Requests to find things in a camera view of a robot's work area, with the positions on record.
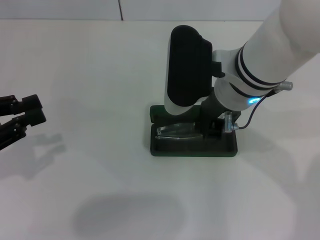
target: white table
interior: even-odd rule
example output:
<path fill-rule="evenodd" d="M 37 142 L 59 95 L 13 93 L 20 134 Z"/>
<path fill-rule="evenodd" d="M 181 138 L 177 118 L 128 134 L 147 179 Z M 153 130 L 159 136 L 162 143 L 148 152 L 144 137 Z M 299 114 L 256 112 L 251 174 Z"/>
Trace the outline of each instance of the white table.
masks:
<path fill-rule="evenodd" d="M 236 157 L 152 157 L 181 24 L 231 50 L 261 23 L 0 21 L 0 96 L 38 94 L 47 117 L 0 152 L 1 240 L 320 238 L 319 56 L 237 133 Z"/>

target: cable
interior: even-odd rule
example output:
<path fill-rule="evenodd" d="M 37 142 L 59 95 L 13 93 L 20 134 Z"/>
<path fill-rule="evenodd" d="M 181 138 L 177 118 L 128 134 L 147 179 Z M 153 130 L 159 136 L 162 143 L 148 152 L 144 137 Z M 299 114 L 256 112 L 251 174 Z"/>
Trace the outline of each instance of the cable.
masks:
<path fill-rule="evenodd" d="M 252 117 L 254 116 L 255 111 L 257 110 L 257 107 L 260 105 L 260 103 L 263 102 L 263 100 L 265 100 L 265 99 L 266 99 L 267 97 L 269 97 L 269 96 L 270 96 L 269 94 L 265 95 L 265 96 L 254 106 L 254 108 L 253 108 L 253 110 L 252 110 L 252 112 L 251 112 L 251 115 L 250 115 L 250 117 L 249 117 L 248 122 L 246 123 L 246 125 L 239 127 L 239 129 L 245 129 L 246 127 L 249 126 L 249 124 L 250 124 L 250 122 L 251 122 L 251 119 L 252 119 Z"/>

